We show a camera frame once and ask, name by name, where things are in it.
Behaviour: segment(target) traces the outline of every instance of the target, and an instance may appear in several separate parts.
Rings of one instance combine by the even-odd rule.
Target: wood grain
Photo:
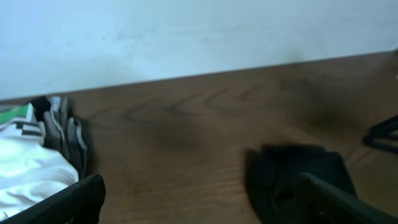
[[[359,197],[398,215],[398,156],[361,144],[398,113],[396,75],[387,52],[67,93],[92,125],[100,223],[259,223],[242,179],[262,143],[340,152]]]

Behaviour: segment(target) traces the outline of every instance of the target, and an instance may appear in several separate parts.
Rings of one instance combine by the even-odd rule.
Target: black cloth
[[[319,146],[264,146],[246,170],[246,190],[263,223],[302,223],[294,188],[301,173],[310,173],[356,197],[337,152]]]

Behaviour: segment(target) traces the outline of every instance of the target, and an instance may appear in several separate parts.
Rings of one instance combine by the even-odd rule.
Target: white cloth
[[[58,151],[42,147],[45,133],[31,105],[22,114],[0,114],[0,221],[78,181]]]

